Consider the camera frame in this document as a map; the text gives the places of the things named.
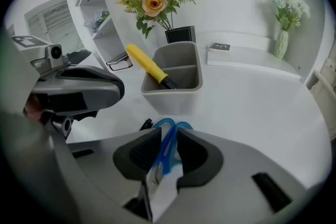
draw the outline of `flower vase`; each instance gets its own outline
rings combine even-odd
[[[192,41],[196,43],[195,26],[174,28],[165,32],[167,42]]]
[[[274,56],[282,60],[288,47],[288,31],[280,30],[277,43],[274,48]]]

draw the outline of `camera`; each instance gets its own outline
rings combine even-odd
[[[62,66],[64,64],[62,57],[62,46],[57,44],[46,47],[46,57],[50,60],[51,68]]]

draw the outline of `white table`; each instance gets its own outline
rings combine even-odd
[[[305,187],[323,181],[331,168],[331,146],[323,116],[297,79],[236,67],[206,65],[199,49],[204,84],[192,116],[169,116],[198,131],[250,145],[267,155]],[[132,67],[116,75],[125,96],[97,117],[75,122],[68,143],[136,132],[159,115],[141,94],[145,72]]]

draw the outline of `white vase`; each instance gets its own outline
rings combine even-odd
[[[280,30],[277,42],[274,48],[274,56],[282,60],[288,47],[288,32]]]

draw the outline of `book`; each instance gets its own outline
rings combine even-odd
[[[212,43],[208,50],[216,51],[216,52],[228,52],[230,50],[230,45],[228,44],[220,44],[220,43]]]

